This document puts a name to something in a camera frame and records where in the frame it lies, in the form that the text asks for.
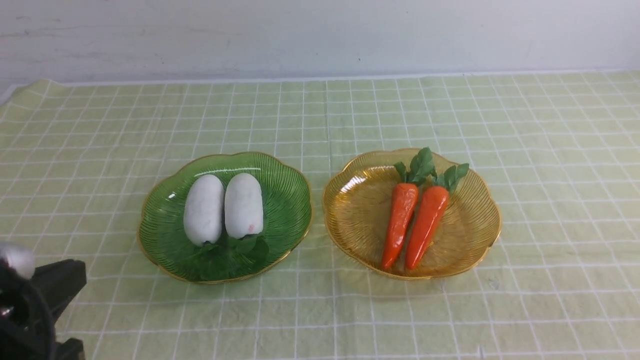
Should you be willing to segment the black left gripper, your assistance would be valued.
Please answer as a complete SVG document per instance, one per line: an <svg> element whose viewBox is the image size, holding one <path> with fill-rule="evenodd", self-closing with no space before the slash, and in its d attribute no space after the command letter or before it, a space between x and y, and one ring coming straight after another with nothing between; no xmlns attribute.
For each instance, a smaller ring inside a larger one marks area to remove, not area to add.
<svg viewBox="0 0 640 360"><path fill-rule="evenodd" d="M30 279L2 260L1 358L85 360L82 340L56 340L55 321L86 284L87 269L82 260L41 265Z"/></svg>

